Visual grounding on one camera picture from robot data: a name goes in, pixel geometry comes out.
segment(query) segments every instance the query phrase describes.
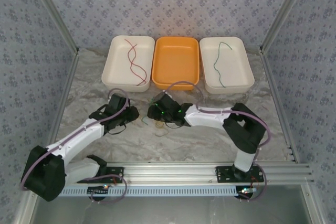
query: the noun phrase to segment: green wire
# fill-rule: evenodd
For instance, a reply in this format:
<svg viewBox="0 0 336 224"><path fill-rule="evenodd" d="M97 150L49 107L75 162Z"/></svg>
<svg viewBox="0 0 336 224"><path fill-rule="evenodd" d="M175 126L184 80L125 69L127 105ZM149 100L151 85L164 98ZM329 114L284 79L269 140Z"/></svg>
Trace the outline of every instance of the green wire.
<svg viewBox="0 0 336 224"><path fill-rule="evenodd" d="M221 46L221 44L225 44L225 45L227 45L231 50L232 50L232 48L231 48L231 46L229 46L227 43L225 43L225 42L220 42L219 43L219 45L218 45L218 56L217 56L217 59L216 59L216 61L215 61L215 63L214 63L214 69L217 71L217 73L219 74L219 82L221 83L221 85L222 85L222 87L223 88L225 88L225 86L222 84L222 81L221 81L221 73L218 71L218 69L215 67L215 65L216 65L216 63L218 62L218 60L219 60L219 54L220 54L220 46Z"/></svg>

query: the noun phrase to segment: blue floral wallpaper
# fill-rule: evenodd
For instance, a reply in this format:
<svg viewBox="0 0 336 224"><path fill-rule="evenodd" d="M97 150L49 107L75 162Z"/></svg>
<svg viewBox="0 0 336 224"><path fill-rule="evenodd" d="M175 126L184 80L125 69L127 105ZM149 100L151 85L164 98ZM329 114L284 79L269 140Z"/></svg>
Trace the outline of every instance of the blue floral wallpaper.
<svg viewBox="0 0 336 224"><path fill-rule="evenodd" d="M40 0L0 0L0 223L12 223L29 151L46 141L72 60Z"/></svg>
<svg viewBox="0 0 336 224"><path fill-rule="evenodd" d="M283 0L53 0L79 47L120 34L237 36L260 45Z"/></svg>
<svg viewBox="0 0 336 224"><path fill-rule="evenodd" d="M267 52L303 162L336 223L336 0L297 0Z"/></svg>

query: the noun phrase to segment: red string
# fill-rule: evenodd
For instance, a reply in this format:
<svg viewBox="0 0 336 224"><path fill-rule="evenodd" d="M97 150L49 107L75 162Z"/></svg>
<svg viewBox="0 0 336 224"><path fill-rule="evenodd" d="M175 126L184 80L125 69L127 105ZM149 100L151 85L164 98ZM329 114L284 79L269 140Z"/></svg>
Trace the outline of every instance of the red string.
<svg viewBox="0 0 336 224"><path fill-rule="evenodd" d="M257 190L258 190L259 189L259 181L257 180L257 178L255 176L252 176L252 175L251 175L251 179L252 179L252 182L251 182L250 188L252 188L253 180L255 180L258 183L258 187L257 187Z"/></svg>
<svg viewBox="0 0 336 224"><path fill-rule="evenodd" d="M132 45L132 43L130 43L127 39L125 39L125 40L126 40L126 41L128 42L128 44L130 44L131 47L132 47L132 48L128 51L128 53L127 53L127 57L128 57L128 60L129 60L130 63L131 63L131 66L130 66L130 70L131 70L131 72L132 72L135 76L139 77L139 78L142 80L139 84L137 84L137 86L139 86L139 85L141 85L143 82L146 83L147 72L146 72L146 70L144 70L141 66L139 66L139 65L137 65L137 64L135 64L135 63L133 63L134 60L135 60L135 58L136 58L136 56L137 56L135 47L136 47L138 44ZM134 58L131 60L131 58L130 58L130 52L131 52L132 50L134 50ZM138 68L140 68L140 69L142 69L142 71L145 72L145 79L143 79L140 75L136 74L136 73L133 71L133 69L132 69L132 66L133 66L133 65L136 66L136 67L138 67Z"/></svg>

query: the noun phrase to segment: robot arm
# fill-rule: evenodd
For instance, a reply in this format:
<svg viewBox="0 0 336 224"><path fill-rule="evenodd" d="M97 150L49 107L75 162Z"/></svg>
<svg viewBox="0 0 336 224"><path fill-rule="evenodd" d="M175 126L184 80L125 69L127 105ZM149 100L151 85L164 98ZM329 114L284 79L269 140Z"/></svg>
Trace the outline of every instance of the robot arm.
<svg viewBox="0 0 336 224"><path fill-rule="evenodd" d="M197 108L191 103L179 105L168 94L161 92L154 98L147 116L157 121L175 123L178 126L203 125L225 130L239 149L234 162L235 173L247 173L266 130L260 123L248 116L235 113L216 113L218 110ZM242 103L236 103L234 107L224 108L221 111L240 111L256 116ZM241 121L245 122L243 126L239 124Z"/></svg>
<svg viewBox="0 0 336 224"><path fill-rule="evenodd" d="M60 194L65 186L85 178L95 177L100 168L99 158L88 156L79 162L70 164L70 161L86 146L101 138L110 130L117 126L125 126L127 123L139 117L136 107L130 106L129 104L129 106L115 118L98 122L116 114L122 109L125 102L126 98L114 94L109 104L105 104L93 112L84 124L71 134L45 148L41 146L33 148L29 154L22 179L30 167L42 155L59 146L58 149L51 152L36 165L27 177L24 186L46 201L51 201Z"/></svg>

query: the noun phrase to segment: floor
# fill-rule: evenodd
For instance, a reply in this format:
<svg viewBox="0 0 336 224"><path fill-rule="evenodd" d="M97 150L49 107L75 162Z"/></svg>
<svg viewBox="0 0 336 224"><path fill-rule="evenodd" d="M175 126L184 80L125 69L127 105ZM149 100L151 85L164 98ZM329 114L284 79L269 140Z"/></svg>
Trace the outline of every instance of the floor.
<svg viewBox="0 0 336 224"><path fill-rule="evenodd" d="M108 89L101 82L107 54L99 50L79 50L79 62L62 117L57 140L80 126L88 115L108 102ZM288 144L282 132L269 84L265 76L261 58L248 55L255 77L255 84L243 94L213 95L205 91L203 78L199 87L205 101L200 105L225 108L236 102L246 104L272 132L271 142L259 153L260 161L286 161ZM237 147L225 131L209 127L182 127L180 129L157 129L155 122L144 118L153 96L160 92L153 83L144 93L130 93L131 103L140 113L139 119L127 125L127 130L119 135L105 135L87 146L76 158L82 159L95 154L106 161L233 161ZM172 91L173 98L182 103L195 103L196 91Z"/></svg>

